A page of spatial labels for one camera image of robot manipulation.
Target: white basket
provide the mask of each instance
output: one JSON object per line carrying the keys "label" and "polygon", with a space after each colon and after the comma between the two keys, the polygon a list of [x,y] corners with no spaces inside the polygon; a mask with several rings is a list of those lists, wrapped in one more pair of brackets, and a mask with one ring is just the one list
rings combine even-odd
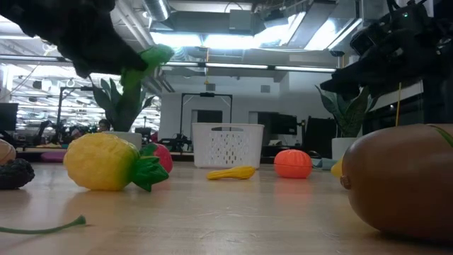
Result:
{"label": "white basket", "polygon": [[263,128],[257,124],[193,123],[195,166],[258,168]]}

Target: black monitor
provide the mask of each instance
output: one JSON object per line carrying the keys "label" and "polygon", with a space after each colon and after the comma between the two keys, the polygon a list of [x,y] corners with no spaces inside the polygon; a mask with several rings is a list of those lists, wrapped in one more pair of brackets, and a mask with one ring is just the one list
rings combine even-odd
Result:
{"label": "black monitor", "polygon": [[0,103],[0,130],[16,131],[18,103]]}
{"label": "black monitor", "polygon": [[138,134],[142,134],[143,136],[150,136],[152,129],[150,127],[136,127],[135,132]]}
{"label": "black monitor", "polygon": [[279,113],[272,114],[270,132],[274,135],[297,135],[297,117]]}

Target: table surface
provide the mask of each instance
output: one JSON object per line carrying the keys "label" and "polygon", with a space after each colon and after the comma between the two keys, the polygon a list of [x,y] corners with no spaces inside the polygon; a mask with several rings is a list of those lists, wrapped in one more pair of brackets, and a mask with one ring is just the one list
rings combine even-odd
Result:
{"label": "table surface", "polygon": [[0,233],[0,254],[451,254],[445,246],[385,237],[363,223],[328,172],[307,180],[263,166],[245,181],[207,181],[176,163],[147,193],[87,191],[61,164],[35,164],[35,179],[0,191],[0,226],[48,228],[80,214],[89,226],[40,236]]}

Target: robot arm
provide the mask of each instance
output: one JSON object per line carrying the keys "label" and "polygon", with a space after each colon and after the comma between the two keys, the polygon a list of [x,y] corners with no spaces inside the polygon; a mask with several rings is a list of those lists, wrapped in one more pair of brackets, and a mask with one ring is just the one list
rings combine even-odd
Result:
{"label": "robot arm", "polygon": [[119,74],[123,67],[145,70],[140,56],[115,32],[115,0],[1,0],[0,15],[29,36],[40,36],[74,63],[79,76]]}
{"label": "robot arm", "polygon": [[453,68],[453,27],[450,22],[428,17],[423,1],[410,1],[359,31],[350,46],[360,60],[332,75],[321,84],[327,91],[356,96],[368,86],[372,96],[390,92],[400,82],[426,76],[449,77]]}

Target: yellow banana toy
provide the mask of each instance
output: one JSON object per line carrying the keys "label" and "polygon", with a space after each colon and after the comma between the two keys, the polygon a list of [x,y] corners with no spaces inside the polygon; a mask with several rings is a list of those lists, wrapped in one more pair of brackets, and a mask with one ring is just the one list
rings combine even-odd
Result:
{"label": "yellow banana toy", "polygon": [[336,178],[340,178],[342,175],[343,175],[343,169],[342,169],[342,165],[343,165],[343,158],[341,158],[340,160],[338,160],[338,162],[336,164],[334,164],[331,168],[331,173],[336,177]]}
{"label": "yellow banana toy", "polygon": [[252,177],[254,173],[255,168],[253,168],[252,166],[236,166],[231,169],[211,171],[207,173],[206,178],[208,180],[219,180],[224,178],[245,180]]}

